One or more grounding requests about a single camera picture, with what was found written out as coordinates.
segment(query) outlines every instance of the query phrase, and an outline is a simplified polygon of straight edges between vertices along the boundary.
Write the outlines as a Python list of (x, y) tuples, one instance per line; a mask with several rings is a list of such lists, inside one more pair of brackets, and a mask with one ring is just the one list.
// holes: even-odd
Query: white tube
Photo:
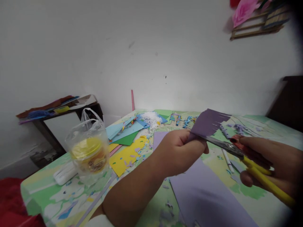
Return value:
[(229, 167), (229, 170), (230, 170), (232, 173), (235, 173), (235, 172), (234, 172), (234, 168), (232, 167), (232, 165), (231, 165), (231, 163), (230, 163), (230, 160), (229, 160), (229, 158), (228, 158), (228, 156), (227, 156), (226, 150), (222, 149), (222, 151), (223, 151), (225, 160), (226, 160), (226, 162), (227, 162), (227, 165), (228, 165), (228, 167)]

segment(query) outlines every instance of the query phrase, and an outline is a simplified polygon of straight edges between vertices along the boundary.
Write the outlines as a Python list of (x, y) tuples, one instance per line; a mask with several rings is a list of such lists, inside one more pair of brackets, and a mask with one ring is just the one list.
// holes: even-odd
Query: wall stain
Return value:
[(129, 49), (135, 44), (135, 41), (132, 41), (131, 44), (128, 46)]

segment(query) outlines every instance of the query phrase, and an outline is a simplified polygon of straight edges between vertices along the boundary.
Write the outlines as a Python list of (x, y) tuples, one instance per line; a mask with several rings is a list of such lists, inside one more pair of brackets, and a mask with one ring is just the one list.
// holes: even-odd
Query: right hand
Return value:
[[(243, 137), (240, 143), (250, 147), (272, 163), (275, 169), (271, 176), (266, 176), (289, 196), (295, 198), (303, 171), (303, 151), (289, 145), (257, 137)], [(242, 183), (264, 187), (247, 171), (240, 174)]]

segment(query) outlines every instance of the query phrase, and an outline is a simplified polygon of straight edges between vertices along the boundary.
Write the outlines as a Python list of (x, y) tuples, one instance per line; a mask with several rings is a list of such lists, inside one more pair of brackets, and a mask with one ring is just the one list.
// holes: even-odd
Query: pink straw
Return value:
[(133, 105), (133, 111), (135, 110), (135, 102), (134, 102), (134, 93), (132, 90), (132, 105)]

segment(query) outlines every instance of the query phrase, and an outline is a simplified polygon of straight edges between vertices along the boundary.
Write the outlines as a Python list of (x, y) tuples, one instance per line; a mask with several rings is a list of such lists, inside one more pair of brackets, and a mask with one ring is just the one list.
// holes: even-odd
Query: green tablecloth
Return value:
[[(135, 110), (116, 123), (123, 122), (130, 116), (143, 112), (145, 112), (145, 110)], [(200, 114), (199, 112), (180, 111), (176, 111), (176, 113), (181, 114), (183, 120), (185, 120), (188, 116), (197, 116)], [(264, 116), (233, 115), (231, 119), (227, 122), (224, 122), (223, 125), (236, 123), (249, 127), (253, 131), (260, 134), (262, 137), (289, 144), (301, 150), (303, 149), (302, 133), (286, 127), (280, 123), (272, 121)], [(180, 122), (179, 126), (176, 126), (176, 123), (172, 121), (171, 124), (162, 124), (158, 131), (172, 131), (182, 128), (183, 125), (184, 123), (182, 121)], [(263, 129), (263, 131), (258, 132), (256, 130), (257, 127)], [(227, 128), (230, 136), (236, 133), (234, 128), (227, 126), (225, 128)], [(148, 129), (141, 130), (135, 139), (139, 138), (141, 135), (150, 135)], [(226, 138), (220, 130), (215, 133), (214, 137), (226, 141)], [(152, 145), (153, 135), (149, 140), (150, 144)], [(232, 194), (260, 227), (273, 226), (275, 223), (278, 223), (281, 219), (283, 219), (283, 215), (280, 214), (283, 214), (285, 211), (289, 210), (284, 204), (282, 204), (271, 193), (263, 189), (255, 186), (248, 188), (243, 184), (238, 184), (236, 181), (234, 181), (227, 171), (228, 166), (221, 149), (212, 144), (208, 145), (210, 153), (204, 154), (201, 157), (204, 163), (207, 164), (218, 175), (226, 187), (229, 188)], [(117, 152), (123, 150), (124, 147), (125, 146), (122, 146)], [(141, 155), (148, 157), (151, 152), (152, 149), (147, 146), (142, 150)], [(240, 165), (243, 165), (237, 158), (230, 154), (229, 158), (231, 160), (236, 160)], [(79, 177), (77, 176), (72, 178), (65, 185), (59, 186), (55, 183), (53, 174), (58, 169), (60, 169), (63, 164), (69, 161), (70, 155), (65, 154), (59, 159), (52, 162), (50, 165), (46, 166), (45, 168), (41, 169), (37, 173), (24, 180), (21, 184), (21, 193), (26, 204), (28, 214), (42, 214), (42, 217), (47, 226), (75, 226), (85, 211), (88, 209), (88, 207), (92, 204), (94, 199), (97, 197), (98, 192), (103, 189), (104, 185), (111, 176), (112, 170), (109, 169), (104, 178), (102, 178), (99, 182), (90, 188), (81, 183), (79, 181)], [(126, 171), (120, 178), (131, 172), (141, 162), (142, 159), (136, 161), (133, 167), (129, 168), (128, 171)], [(108, 190), (110, 190), (118, 180), (119, 179), (116, 178), (113, 181), (111, 186), (106, 190), (102, 198), (98, 201), (94, 209), (89, 213), (81, 226), (84, 226), (86, 224), (93, 212), (103, 201)], [(166, 206), (167, 201), (173, 205), (175, 216), (170, 222), (162, 222), (163, 225), (175, 227), (183, 226), (183, 224), (179, 221), (179, 207), (170, 186), (169, 180), (164, 181), (163, 184), (168, 186), (169, 189), (160, 187), (158, 192), (155, 194), (145, 209), (137, 226), (159, 226), (159, 215), (161, 210), (168, 210)]]

